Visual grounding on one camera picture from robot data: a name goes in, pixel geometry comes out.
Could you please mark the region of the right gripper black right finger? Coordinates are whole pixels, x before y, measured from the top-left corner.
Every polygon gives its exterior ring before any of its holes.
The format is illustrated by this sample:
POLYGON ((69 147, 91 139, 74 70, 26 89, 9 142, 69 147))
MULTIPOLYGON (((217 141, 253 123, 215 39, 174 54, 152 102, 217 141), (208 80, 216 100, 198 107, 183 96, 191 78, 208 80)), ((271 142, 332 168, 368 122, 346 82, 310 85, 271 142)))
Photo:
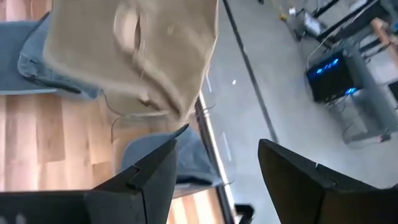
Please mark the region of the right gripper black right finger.
POLYGON ((377 189, 268 139, 257 156, 281 224, 398 224, 398 184, 377 189))

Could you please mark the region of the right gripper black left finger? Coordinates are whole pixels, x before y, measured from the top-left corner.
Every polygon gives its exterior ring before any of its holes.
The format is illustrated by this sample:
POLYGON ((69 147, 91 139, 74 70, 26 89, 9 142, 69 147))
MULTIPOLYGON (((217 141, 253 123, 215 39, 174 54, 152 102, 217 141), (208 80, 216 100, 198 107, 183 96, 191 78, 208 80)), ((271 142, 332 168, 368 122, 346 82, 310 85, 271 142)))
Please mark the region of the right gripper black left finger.
POLYGON ((128 144, 120 172, 84 196, 90 224, 165 224, 177 180, 177 137, 188 127, 128 144))

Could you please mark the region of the grey metal desk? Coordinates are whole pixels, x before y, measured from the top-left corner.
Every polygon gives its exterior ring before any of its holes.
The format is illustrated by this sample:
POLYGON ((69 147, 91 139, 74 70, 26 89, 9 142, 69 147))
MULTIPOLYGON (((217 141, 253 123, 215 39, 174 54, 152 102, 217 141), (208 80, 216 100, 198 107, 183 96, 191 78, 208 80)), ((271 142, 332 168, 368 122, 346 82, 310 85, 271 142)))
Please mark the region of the grey metal desk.
POLYGON ((391 34, 398 34, 398 0, 366 0, 348 14, 330 31, 347 20, 346 27, 335 35, 337 43, 322 55, 322 58, 341 54, 347 59, 349 71, 356 87, 346 93, 358 110, 359 119, 366 130, 358 134, 343 131, 345 143, 360 145, 368 142, 384 142, 398 133, 398 112, 390 104, 386 92, 377 83, 367 63, 371 57, 383 50, 395 51, 391 34))

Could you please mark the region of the black aluminium table frame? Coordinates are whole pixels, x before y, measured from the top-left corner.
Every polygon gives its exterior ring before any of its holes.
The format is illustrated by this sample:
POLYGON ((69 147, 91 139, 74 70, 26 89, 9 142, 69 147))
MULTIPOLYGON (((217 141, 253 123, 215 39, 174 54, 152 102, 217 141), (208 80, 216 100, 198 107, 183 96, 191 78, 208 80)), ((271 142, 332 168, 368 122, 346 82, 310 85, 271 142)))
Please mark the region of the black aluminium table frame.
POLYGON ((229 177, 225 169, 223 153, 221 152, 221 146, 218 144, 218 137, 212 120, 215 114, 211 114, 210 112, 214 106, 215 104, 209 105, 200 93, 195 103, 195 116, 210 161, 215 166, 215 171, 221 179, 221 182, 215 185, 214 189, 219 202, 218 207, 221 210, 223 223, 234 224, 234 200, 230 200, 229 177))

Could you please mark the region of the blue denim cap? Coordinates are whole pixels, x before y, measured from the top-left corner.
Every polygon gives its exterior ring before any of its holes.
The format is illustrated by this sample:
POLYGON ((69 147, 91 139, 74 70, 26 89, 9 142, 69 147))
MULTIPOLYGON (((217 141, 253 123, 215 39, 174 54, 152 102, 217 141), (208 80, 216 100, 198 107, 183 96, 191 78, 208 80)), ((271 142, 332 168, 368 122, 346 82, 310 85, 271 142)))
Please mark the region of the blue denim cap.
POLYGON ((199 134, 191 126, 174 133, 146 135, 130 142, 124 150, 120 170, 124 171, 170 139, 177 140, 177 184, 215 186, 222 183, 199 134))
POLYGON ((93 100, 96 86, 67 78, 46 65, 44 43, 51 13, 38 21, 0 22, 0 95, 57 93, 93 100))

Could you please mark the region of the computer tower with blue lights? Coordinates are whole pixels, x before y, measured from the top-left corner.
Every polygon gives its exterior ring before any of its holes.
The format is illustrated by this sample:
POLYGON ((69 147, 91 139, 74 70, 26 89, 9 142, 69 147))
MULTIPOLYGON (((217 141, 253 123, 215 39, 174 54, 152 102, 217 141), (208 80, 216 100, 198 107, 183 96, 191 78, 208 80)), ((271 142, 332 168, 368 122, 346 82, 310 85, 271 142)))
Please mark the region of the computer tower with blue lights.
POLYGON ((316 103, 329 103, 363 88, 351 57, 343 51, 323 58, 305 76, 316 103))

